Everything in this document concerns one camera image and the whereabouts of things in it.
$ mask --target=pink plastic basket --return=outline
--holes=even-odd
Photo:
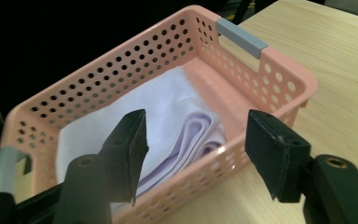
[[[259,57],[258,71],[226,51],[220,35]],[[250,108],[292,126],[298,109],[315,93],[312,73],[263,43],[203,7],[185,7],[13,108],[0,148],[14,147],[31,156],[34,196],[57,184],[61,128],[182,66],[221,116],[227,143],[149,190],[134,207],[129,204],[113,214],[115,223],[155,223],[249,163],[244,139]]]

